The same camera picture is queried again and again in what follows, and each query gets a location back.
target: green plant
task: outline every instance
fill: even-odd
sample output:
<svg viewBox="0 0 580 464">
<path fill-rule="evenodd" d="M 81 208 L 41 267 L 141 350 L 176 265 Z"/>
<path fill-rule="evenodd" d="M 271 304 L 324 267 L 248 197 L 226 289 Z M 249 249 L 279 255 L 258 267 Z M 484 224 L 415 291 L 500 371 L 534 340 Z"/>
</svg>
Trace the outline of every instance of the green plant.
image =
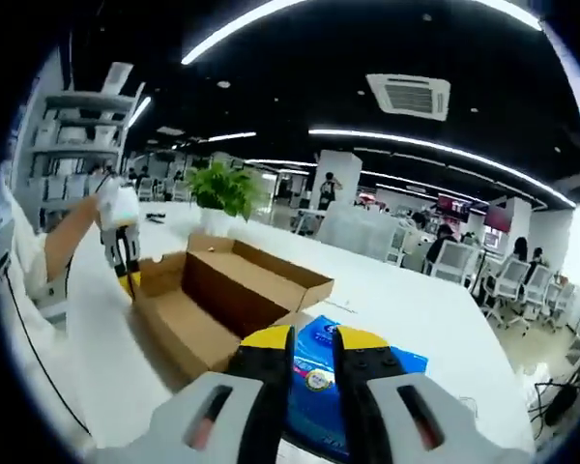
<svg viewBox="0 0 580 464">
<path fill-rule="evenodd" d="M 200 208 L 223 210 L 227 215 L 251 216 L 259 189 L 249 174 L 233 170 L 221 162 L 206 169 L 192 169 L 188 174 L 191 197 Z"/>
</svg>

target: black ceiling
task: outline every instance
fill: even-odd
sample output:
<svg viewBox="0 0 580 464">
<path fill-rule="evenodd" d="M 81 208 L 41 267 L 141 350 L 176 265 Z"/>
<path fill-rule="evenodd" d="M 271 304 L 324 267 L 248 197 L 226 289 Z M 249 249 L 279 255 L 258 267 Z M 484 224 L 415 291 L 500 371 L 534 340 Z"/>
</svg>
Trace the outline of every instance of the black ceiling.
<svg viewBox="0 0 580 464">
<path fill-rule="evenodd" d="M 125 92 L 146 81 L 144 93 L 153 103 L 130 131 L 133 150 L 144 149 L 151 138 L 170 146 L 177 138 L 256 131 L 253 138 L 192 143 L 185 150 L 311 162 L 321 149 L 386 150 L 468 169 L 550 207 L 564 206 L 510 174 L 442 151 L 307 133 L 330 128 L 415 137 L 498 161 L 546 184 L 580 172 L 580 118 L 542 32 L 469 0 L 307 0 L 251 24 L 182 66 L 194 46 L 265 0 L 189 3 L 195 2 L 106 0 L 99 15 L 73 35 L 76 88 L 99 90 L 113 61 L 134 63 Z M 554 23 L 567 39 L 571 26 L 556 18 Z M 368 73 L 447 80 L 446 122 L 383 112 L 367 85 Z M 222 80 L 230 87 L 218 87 Z M 156 132 L 161 126 L 185 134 L 163 136 Z M 355 153 L 365 170 L 486 200 L 511 194 L 496 182 L 444 166 Z M 374 181 L 404 186 L 362 178 L 362 184 Z M 580 189 L 571 199 L 580 201 Z"/>
</svg>

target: potted plant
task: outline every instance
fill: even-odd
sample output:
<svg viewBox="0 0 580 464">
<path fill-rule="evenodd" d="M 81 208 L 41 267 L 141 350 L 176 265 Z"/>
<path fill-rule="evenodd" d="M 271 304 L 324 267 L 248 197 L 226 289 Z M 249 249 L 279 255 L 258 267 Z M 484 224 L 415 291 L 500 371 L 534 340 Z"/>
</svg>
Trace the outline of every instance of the potted plant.
<svg viewBox="0 0 580 464">
<path fill-rule="evenodd" d="M 188 174 L 191 198 L 201 208 L 204 231 L 210 235 L 227 235 L 231 218 L 251 216 L 258 188 L 249 174 L 233 170 L 221 162 Z"/>
</svg>

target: blue package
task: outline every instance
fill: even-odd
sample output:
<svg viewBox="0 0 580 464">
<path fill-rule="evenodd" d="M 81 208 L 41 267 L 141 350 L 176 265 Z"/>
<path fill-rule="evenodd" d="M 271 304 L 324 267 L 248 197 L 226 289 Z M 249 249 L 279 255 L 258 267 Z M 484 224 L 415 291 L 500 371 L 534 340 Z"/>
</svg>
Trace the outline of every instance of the blue package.
<svg viewBox="0 0 580 464">
<path fill-rule="evenodd" d="M 318 452 L 348 460 L 346 437 L 335 386 L 333 333 L 338 323 L 319 316 L 297 336 L 288 401 L 289 431 Z M 427 358 L 391 347 L 406 372 L 424 373 Z"/>
</svg>

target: open cardboard box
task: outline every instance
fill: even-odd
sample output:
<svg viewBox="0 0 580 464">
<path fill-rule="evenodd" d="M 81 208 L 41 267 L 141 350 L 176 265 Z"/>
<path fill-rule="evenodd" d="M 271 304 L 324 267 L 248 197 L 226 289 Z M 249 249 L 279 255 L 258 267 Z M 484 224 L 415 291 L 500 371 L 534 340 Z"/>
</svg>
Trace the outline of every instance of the open cardboard box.
<svg viewBox="0 0 580 464">
<path fill-rule="evenodd" d="M 243 242 L 191 234 L 187 252 L 139 263 L 133 305 L 190 379 L 222 371 L 246 336 L 294 323 L 333 280 Z"/>
</svg>

